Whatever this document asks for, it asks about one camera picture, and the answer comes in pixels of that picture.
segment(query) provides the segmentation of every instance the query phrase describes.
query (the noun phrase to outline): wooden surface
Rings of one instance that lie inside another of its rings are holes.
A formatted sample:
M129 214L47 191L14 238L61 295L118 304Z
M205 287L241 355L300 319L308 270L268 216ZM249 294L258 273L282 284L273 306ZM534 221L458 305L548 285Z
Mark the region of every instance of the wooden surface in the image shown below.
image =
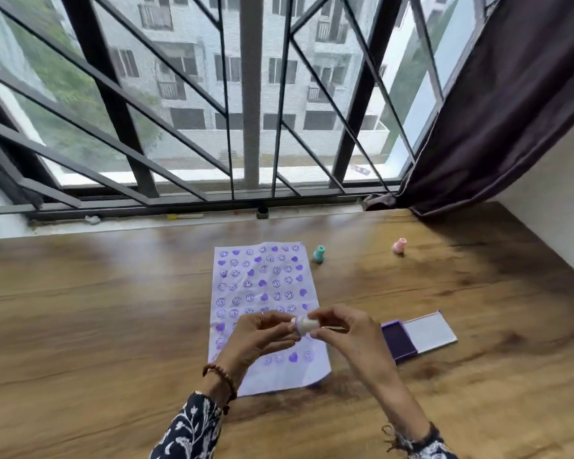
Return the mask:
M459 342L400 371L460 459L574 458L574 271L488 204L0 240L0 459L145 459L206 362L213 247L265 240L326 246L322 305L442 310ZM398 456L330 359L317 387L235 401L216 457Z

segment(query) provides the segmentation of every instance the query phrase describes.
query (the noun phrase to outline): person's right hand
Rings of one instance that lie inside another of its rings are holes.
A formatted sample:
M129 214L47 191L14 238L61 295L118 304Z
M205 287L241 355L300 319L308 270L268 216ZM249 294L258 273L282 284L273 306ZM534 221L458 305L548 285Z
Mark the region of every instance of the person's right hand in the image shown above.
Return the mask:
M394 358L381 326L366 312L337 305L315 309L308 313L308 318L319 319L321 326L338 326L348 331L338 333L321 328L311 331L310 336L325 341L341 352L357 378L371 393L376 394L383 386L396 381L398 375Z

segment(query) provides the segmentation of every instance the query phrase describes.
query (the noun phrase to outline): sleeve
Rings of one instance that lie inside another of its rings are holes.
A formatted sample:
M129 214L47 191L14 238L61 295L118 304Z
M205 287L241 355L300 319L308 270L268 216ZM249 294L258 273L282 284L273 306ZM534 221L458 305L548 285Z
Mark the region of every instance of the sleeve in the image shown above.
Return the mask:
M208 458L213 455L223 420L222 410L207 396L193 392L149 459Z
M444 439L436 428L430 424L430 432L421 441L412 441L398 432L395 440L391 442L392 448L406 451L408 459L458 459L444 443Z

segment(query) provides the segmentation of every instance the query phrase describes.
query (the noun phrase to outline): balcony railing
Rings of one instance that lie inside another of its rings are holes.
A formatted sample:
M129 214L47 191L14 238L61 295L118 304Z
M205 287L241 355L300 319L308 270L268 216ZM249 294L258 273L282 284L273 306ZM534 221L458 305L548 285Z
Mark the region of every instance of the balcony railing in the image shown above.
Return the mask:
M145 29L172 30L170 6L138 5L140 20Z
M183 83L179 82L157 82L161 98L165 99L187 99Z
M331 22L318 21L316 41L323 43L344 43L346 41L346 33L348 30L348 24L340 24L338 29L333 31Z
M333 98L336 87L332 84L329 84L326 85L326 90ZM310 86L308 87L307 101L309 103L329 103L329 100L325 96L325 93L323 93L319 87L310 87Z

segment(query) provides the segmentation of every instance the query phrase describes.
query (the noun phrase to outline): curtain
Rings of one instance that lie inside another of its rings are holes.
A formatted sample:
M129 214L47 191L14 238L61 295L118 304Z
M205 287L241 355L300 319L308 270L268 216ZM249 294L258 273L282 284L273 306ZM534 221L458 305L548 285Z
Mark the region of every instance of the curtain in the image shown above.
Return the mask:
M410 175L366 210L433 216L487 200L574 124L574 0L500 0Z

